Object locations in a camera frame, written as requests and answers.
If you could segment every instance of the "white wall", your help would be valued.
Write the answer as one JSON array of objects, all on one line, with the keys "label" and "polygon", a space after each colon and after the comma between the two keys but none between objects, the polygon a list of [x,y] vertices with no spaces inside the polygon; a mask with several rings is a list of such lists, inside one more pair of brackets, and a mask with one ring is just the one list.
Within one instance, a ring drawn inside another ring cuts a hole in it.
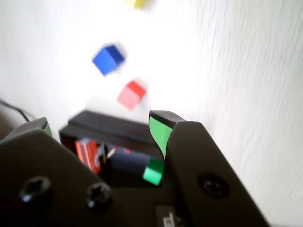
[{"label": "white wall", "polygon": [[[141,122],[150,109],[200,121],[267,219],[303,225],[302,6],[0,0],[0,97],[46,116],[56,137],[85,107]],[[104,78],[91,58],[107,43],[122,47],[126,63]],[[116,97],[136,77],[149,91],[129,113]]]}]

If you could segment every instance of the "screw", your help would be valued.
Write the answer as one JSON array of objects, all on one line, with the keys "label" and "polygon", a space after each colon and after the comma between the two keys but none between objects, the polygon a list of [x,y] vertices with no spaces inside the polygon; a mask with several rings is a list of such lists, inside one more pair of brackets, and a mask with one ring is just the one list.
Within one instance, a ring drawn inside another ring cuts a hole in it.
[{"label": "screw", "polygon": [[46,195],[50,191],[51,181],[45,176],[36,176],[26,181],[19,196],[25,203],[37,200],[37,198]]},{"label": "screw", "polygon": [[205,194],[217,199],[223,199],[229,193],[228,184],[214,174],[200,174],[198,176],[198,184]]},{"label": "screw", "polygon": [[111,200],[111,189],[103,182],[91,185],[87,190],[87,194],[86,202],[91,209],[104,208]]}]

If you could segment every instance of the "red cube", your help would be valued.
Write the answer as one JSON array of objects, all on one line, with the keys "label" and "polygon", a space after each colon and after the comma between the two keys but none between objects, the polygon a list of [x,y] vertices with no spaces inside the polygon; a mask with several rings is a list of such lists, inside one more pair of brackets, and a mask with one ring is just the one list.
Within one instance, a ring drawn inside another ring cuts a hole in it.
[{"label": "red cube", "polygon": [[118,97],[118,102],[133,110],[145,95],[146,90],[134,80],[126,85]]}]

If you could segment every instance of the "wooden block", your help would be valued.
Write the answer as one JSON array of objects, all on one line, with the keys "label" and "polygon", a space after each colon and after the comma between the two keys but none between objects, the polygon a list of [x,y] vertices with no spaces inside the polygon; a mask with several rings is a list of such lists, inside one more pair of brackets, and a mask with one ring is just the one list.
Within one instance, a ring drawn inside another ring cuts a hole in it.
[{"label": "wooden block", "polygon": [[133,110],[145,95],[146,90],[138,85],[135,81],[131,81],[126,85],[118,97],[118,102],[127,109]]},{"label": "wooden block", "polygon": [[93,62],[105,76],[124,61],[124,57],[115,46],[107,46],[95,56]]},{"label": "wooden block", "polygon": [[135,8],[141,8],[145,3],[145,0],[124,0],[124,1]]}]

